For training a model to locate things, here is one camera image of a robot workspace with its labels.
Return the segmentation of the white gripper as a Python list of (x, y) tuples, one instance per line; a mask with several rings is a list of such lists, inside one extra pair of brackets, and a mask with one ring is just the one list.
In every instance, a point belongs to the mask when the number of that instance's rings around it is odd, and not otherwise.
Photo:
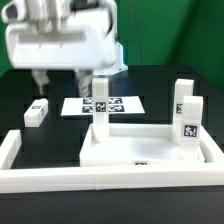
[(46, 70), (81, 69), (80, 97), (89, 96), (91, 70), (117, 61), (117, 5), (114, 0), (11, 0), (1, 17), (7, 24), (6, 48), (11, 65), (33, 69), (32, 77), (45, 95), (50, 84)]

